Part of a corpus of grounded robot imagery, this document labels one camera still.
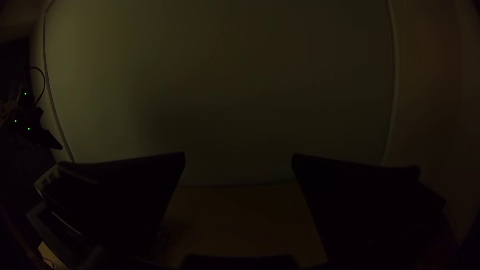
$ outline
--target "black cable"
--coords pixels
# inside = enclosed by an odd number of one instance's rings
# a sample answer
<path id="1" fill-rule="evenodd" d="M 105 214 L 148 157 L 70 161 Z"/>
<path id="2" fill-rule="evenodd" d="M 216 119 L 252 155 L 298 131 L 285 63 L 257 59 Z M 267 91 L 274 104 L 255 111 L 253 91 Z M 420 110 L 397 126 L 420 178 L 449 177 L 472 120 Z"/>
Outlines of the black cable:
<path id="1" fill-rule="evenodd" d="M 30 69 L 39 71 L 39 72 L 41 73 L 41 76 L 43 77 L 43 90 L 41 91 L 40 97 L 38 97 L 38 100 L 37 100 L 36 103 L 35 103 L 35 108 L 36 108 L 37 105 L 39 104 L 40 99 L 41 99 L 42 96 L 44 95 L 45 87 L 47 86 L 47 81 L 45 80 L 45 74 L 44 74 L 44 72 L 43 72 L 42 70 L 40 70 L 40 68 L 35 67 L 35 66 L 31 66 Z"/>
<path id="2" fill-rule="evenodd" d="M 51 261 L 51 260 L 49 260 L 49 259 L 46 259 L 46 258 L 44 258 L 44 257 L 42 257 L 42 259 L 44 259 L 45 261 L 51 262 L 51 268 L 52 268 L 53 270 L 55 270 L 55 264 L 54 264 L 53 261 Z"/>

